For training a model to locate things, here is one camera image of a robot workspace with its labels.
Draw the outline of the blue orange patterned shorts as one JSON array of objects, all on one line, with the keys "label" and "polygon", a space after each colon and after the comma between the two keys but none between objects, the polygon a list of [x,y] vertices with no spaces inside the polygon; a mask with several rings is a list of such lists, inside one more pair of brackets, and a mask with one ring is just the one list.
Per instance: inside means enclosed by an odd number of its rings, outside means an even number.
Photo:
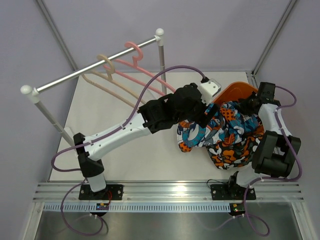
[{"label": "blue orange patterned shorts", "polygon": [[177,125],[177,144],[184,153],[218,144],[224,147],[243,144],[247,140],[260,140],[263,135],[264,128],[258,115],[245,115],[238,101],[222,103],[205,127],[190,120]]}]

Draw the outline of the orange black camouflage shorts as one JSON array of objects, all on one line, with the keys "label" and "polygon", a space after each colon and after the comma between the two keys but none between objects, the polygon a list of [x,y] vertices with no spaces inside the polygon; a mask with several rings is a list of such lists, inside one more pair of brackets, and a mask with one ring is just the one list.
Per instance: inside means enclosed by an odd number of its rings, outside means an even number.
[{"label": "orange black camouflage shorts", "polygon": [[219,170],[231,170],[247,166],[253,159],[258,146],[264,136],[263,131],[256,131],[253,134],[244,135],[239,143],[228,144],[219,142],[207,146],[210,160]]}]

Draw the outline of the beige wooden hanger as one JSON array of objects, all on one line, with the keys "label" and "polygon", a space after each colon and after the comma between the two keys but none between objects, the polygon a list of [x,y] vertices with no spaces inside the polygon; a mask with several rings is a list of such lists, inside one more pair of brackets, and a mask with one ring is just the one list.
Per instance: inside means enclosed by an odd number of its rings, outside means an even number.
[{"label": "beige wooden hanger", "polygon": [[[114,64],[112,63],[112,61],[105,55],[103,54],[99,54],[97,57],[96,57],[98,60],[100,61],[105,61],[110,69],[107,69],[106,70],[106,75],[98,72],[98,71],[95,71],[95,70],[91,70],[90,73],[95,75],[95,76],[98,76],[99,78],[103,79],[103,80],[106,80],[107,82],[111,83],[112,85],[116,86],[117,88],[125,91],[126,93],[128,93],[129,95],[131,95],[132,97],[134,97],[136,100],[138,100],[139,96],[136,92],[132,91],[130,88],[126,87],[125,85],[119,83],[118,81],[114,80],[113,79],[113,74],[116,72],[116,69],[115,69],[115,66]],[[117,98],[118,100],[122,101],[123,103],[125,103],[126,105],[134,108],[135,107],[135,103],[132,103],[130,102],[129,100],[127,100],[126,98],[120,96],[119,94],[115,93],[114,91],[100,85],[99,83],[97,82],[94,82],[92,80],[90,80],[85,74],[82,74],[81,75],[82,78],[87,82],[89,83],[90,85],[108,93],[109,95]]]}]

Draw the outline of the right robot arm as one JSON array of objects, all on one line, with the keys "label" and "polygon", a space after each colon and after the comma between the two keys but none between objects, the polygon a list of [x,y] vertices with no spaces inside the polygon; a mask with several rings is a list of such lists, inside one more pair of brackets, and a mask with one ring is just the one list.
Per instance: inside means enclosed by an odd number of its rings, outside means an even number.
[{"label": "right robot arm", "polygon": [[291,182],[288,176],[294,163],[298,165],[296,178],[299,179],[302,175],[301,164],[297,160],[301,140],[290,133],[282,118],[282,109],[294,106],[297,98],[294,97],[294,102],[290,105],[281,105],[275,99],[276,88],[280,87],[261,82],[257,93],[253,92],[239,103],[239,109],[245,115],[258,115],[264,134],[252,157],[252,171],[245,173],[244,177],[238,176],[239,172],[236,171],[227,182],[226,192],[233,199],[239,198],[245,191],[244,187],[251,186],[254,180]]}]

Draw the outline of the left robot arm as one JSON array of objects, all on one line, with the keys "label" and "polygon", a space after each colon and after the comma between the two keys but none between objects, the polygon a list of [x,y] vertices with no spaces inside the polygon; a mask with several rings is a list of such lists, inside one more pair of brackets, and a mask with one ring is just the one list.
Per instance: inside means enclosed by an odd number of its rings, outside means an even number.
[{"label": "left robot arm", "polygon": [[78,163],[90,186],[90,194],[100,200],[108,192],[102,157],[132,140],[170,129],[185,120],[206,127],[217,111],[208,106],[220,90],[221,86],[213,81],[200,85],[190,83],[174,93],[135,107],[128,119],[119,125],[91,136],[75,134]]}]

